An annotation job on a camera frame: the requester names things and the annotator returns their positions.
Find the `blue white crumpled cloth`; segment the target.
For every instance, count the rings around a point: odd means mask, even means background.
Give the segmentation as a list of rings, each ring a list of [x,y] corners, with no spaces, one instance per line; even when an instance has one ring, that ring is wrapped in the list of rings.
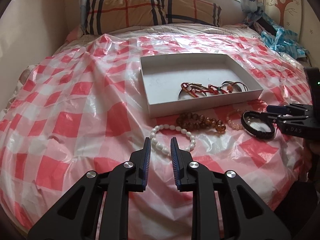
[[[295,60],[305,58],[308,51],[298,43],[297,33],[278,25],[264,12],[262,3],[241,2],[243,12],[247,14],[244,24],[256,31],[264,44],[278,53],[287,53]]]

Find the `cream tree pattern headboard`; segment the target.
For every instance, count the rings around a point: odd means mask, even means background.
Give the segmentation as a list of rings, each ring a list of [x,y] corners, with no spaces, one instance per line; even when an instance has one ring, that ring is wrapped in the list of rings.
[[[265,12],[276,23],[294,31],[307,50],[319,41],[319,20],[307,0],[264,0]]]

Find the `tan plaid pillow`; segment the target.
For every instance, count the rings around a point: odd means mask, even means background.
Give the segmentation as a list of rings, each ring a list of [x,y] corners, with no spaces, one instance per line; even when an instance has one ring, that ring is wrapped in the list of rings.
[[[87,0],[85,33],[101,35],[135,26],[197,23],[219,27],[222,9],[203,0]]]

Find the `red white checkered plastic sheet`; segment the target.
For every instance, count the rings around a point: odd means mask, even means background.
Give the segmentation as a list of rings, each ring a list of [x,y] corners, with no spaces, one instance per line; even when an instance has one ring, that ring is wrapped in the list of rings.
[[[76,42],[34,67],[1,118],[1,206],[23,235],[87,171],[112,170],[156,125],[174,124],[176,115],[149,118],[139,77],[140,57],[171,53],[225,53],[264,89],[257,101],[205,116],[225,121],[234,109],[311,103],[301,65],[255,37],[132,33]],[[271,141],[232,129],[194,135],[196,161],[233,169],[273,210],[311,166],[303,140],[279,130]],[[146,191],[130,194],[129,239],[190,239],[191,197],[177,191],[171,158],[153,150]]]

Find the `wide silver bangle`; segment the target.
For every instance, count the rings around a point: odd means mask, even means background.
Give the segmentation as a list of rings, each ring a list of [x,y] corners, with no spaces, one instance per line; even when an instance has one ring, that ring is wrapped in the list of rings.
[[[181,99],[182,96],[191,96],[192,98],[200,98],[200,97],[206,97],[207,93],[202,89],[201,87],[198,86],[189,86],[189,87],[182,87],[179,94],[178,94],[178,99]]]

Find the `engraved silver bangle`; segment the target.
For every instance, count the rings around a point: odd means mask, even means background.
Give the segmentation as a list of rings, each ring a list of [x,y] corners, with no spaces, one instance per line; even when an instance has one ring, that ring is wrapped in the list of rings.
[[[240,81],[233,82],[226,80],[221,84],[221,87],[226,87],[229,93],[248,91],[248,87]]]

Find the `white shallow cardboard box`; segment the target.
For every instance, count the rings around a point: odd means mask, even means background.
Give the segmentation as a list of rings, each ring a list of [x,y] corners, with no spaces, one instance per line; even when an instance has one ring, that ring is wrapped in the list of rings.
[[[245,68],[226,54],[167,54],[140,59],[149,116],[152,118],[209,109],[259,98],[263,88]],[[227,92],[224,81],[240,81],[246,92]],[[198,86],[206,97],[185,95],[182,87]]]

